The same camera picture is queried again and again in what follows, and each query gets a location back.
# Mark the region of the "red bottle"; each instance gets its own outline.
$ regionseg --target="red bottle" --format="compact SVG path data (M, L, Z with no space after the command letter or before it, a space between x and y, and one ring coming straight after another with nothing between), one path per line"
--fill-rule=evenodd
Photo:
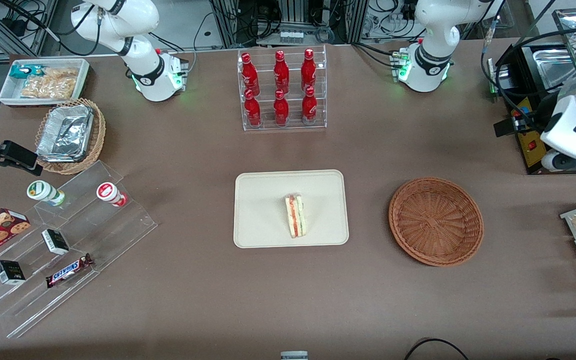
M307 48L303 52L303 64L301 64L301 89L306 92L306 87L315 86L317 64L315 64L315 52Z
M290 70L288 70L284 57L284 52L281 50L274 53L274 83L277 85L277 89L286 95L290 92Z
M251 128L258 128L261 126L261 110L259 103L256 100L251 89L244 91L246 100L244 101L244 109L246 109L246 117Z
M260 92L259 77L257 75L257 69L252 62L250 62L250 54L244 52L241 55L241 61L244 63L244 66L241 69L241 75L244 78L244 85L246 85L246 89L252 90L253 96L258 96Z
M274 92L274 121L280 128L288 126L288 101L284 98L284 91L277 89Z
M301 101L301 121L306 125L314 125L317 116L317 99L315 98L315 88L306 85L306 96Z

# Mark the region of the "brown table surface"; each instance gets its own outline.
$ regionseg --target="brown table surface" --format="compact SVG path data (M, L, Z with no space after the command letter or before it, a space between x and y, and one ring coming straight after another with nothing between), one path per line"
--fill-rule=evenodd
M559 218L576 208L576 175L525 175L515 139L495 138L505 109L485 97L481 48L462 41L444 84L416 93L327 46L328 128L278 134L243 132L234 50L202 52L187 91L162 103L135 91L119 57L91 57L100 158L160 225L20 339L0 328L0 359L391 360L423 337L471 359L576 359L576 248ZM0 141L34 149L45 113L2 105ZM239 174L313 169L344 175L346 244L233 244ZM387 205L421 176L456 182L481 209L483 244L461 266L426 266L394 241ZM32 207L32 180L2 168L0 207ZM432 356L459 358L434 343L413 359Z

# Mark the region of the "round basket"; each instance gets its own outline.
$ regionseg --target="round basket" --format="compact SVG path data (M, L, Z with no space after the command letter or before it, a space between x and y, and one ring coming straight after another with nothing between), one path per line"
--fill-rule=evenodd
M84 157L80 162L47 162L37 159L37 163L39 163L45 171L62 175L73 175L86 170L99 158L101 148L104 146L104 136L106 135L106 121L104 119L104 114L101 113L99 107L97 107L94 102L87 100L86 98L66 101L57 105L57 107L74 107L75 105L86 105L94 111L94 119L92 129L90 130L90 137L88 139L86 157ZM46 126L46 120L48 120L48 114L43 117L43 121L41 122L41 125L39 125L39 131L34 137L35 146L39 145L39 140L42 138L44 126Z
M404 251L435 267L466 262L484 236L477 203L457 184L436 177L416 178L397 189L388 220Z

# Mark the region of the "foil container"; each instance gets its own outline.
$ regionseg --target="foil container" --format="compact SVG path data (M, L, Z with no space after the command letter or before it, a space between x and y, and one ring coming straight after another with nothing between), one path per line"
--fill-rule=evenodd
M94 117L94 110L86 105L50 110L37 145L39 159L51 163L84 160Z

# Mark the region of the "clear acrylic riser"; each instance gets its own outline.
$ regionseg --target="clear acrylic riser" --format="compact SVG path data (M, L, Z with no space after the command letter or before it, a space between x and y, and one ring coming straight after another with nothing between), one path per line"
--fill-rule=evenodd
M60 207L37 203L26 214L32 223L29 231L11 239L7 248L0 248L0 260L19 262L26 278L16 286L0 281L0 322L7 337L23 335L157 227L148 212L130 198L121 178L103 162L96 162L59 188L66 194ZM126 205L114 207L97 198L97 187L106 181L128 195ZM61 231L70 247L66 255L48 251L41 236L48 228ZM94 264L48 289L46 277L86 253Z
M312 49L314 51L314 60L317 64L315 71L315 98L317 99L317 116L313 125L305 125L302 122L302 100L304 100L304 91L302 91L302 63L304 63L304 50ZM288 126L279 127L275 123L275 51L282 50L285 55L285 61L290 70L290 91L285 98L288 102ZM260 127L251 127L246 117L244 108L244 90L246 87L242 77L242 54L249 53L250 59L256 68L259 78L259 96L256 100L259 102L261 110ZM249 130L308 130L313 128L326 128L328 125L327 111L327 60L326 48L324 46L313 47L286 47L286 48L247 48L240 50L237 58L237 77L239 84L239 101L241 103L241 118L245 131Z

